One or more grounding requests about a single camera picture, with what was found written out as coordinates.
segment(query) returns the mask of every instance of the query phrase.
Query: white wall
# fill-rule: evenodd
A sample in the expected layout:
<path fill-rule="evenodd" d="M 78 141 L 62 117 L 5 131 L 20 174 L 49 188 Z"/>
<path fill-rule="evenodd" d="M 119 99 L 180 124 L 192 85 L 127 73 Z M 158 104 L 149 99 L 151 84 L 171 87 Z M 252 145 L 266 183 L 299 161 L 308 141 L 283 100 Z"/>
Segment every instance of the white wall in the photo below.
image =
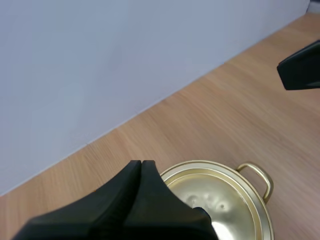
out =
<path fill-rule="evenodd" d="M 2 0 L 0 194 L 302 16 L 308 3 Z"/>

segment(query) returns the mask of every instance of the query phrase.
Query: brass pot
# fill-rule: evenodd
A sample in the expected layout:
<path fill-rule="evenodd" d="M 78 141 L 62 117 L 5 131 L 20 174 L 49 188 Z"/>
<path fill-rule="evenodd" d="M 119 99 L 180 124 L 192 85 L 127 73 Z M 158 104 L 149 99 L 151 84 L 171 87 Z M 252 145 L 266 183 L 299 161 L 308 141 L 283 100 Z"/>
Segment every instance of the brass pot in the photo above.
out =
<path fill-rule="evenodd" d="M 246 167 L 266 183 L 261 197 L 240 174 Z M 172 166 L 161 174 L 168 188 L 191 208 L 201 207 L 211 217 L 219 240 L 273 240 L 266 204 L 273 192 L 271 177 L 252 162 L 236 169 L 223 164 L 192 160 Z"/>

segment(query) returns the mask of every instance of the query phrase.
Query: pot handle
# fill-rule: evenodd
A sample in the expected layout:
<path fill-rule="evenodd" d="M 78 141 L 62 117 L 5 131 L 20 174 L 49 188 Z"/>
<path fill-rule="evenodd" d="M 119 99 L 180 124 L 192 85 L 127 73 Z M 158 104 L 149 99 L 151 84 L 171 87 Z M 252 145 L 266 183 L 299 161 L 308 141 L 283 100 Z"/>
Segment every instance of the pot handle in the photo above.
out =
<path fill-rule="evenodd" d="M 260 166 L 257 166 L 256 164 L 252 162 L 246 162 L 243 164 L 240 164 L 235 170 L 240 173 L 241 170 L 244 168 L 249 167 L 252 170 L 255 171 L 256 174 L 258 174 L 266 183 L 266 190 L 262 197 L 265 204 L 269 201 L 272 192 L 274 191 L 274 181 L 272 181 L 271 177 L 269 176 L 266 171 L 264 171 Z"/>

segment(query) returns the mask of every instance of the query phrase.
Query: gold pot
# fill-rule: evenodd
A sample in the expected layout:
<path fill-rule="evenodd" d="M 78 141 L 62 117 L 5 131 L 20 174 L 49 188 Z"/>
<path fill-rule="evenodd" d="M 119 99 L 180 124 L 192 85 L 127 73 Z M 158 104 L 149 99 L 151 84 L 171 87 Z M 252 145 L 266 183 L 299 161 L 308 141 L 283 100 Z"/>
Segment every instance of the gold pot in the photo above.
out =
<path fill-rule="evenodd" d="M 255 171 L 266 183 L 261 197 L 240 171 Z M 211 217 L 219 240 L 273 240 L 266 204 L 273 192 L 271 177 L 252 162 L 236 169 L 223 164 L 192 160 L 172 166 L 161 174 L 164 183 L 191 208 L 201 207 Z"/>

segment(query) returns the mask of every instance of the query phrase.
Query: wooden table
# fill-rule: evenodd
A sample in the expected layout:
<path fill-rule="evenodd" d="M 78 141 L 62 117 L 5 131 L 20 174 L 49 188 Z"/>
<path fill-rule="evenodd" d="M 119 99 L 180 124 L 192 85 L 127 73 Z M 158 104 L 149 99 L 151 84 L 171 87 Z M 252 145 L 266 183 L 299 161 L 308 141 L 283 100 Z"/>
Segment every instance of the wooden table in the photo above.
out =
<path fill-rule="evenodd" d="M 320 89 L 285 91 L 276 67 L 320 38 L 307 14 L 0 199 L 0 239 L 98 188 L 130 160 L 253 161 L 274 180 L 276 239 L 320 236 Z M 263 193 L 249 170 L 245 176 Z"/>

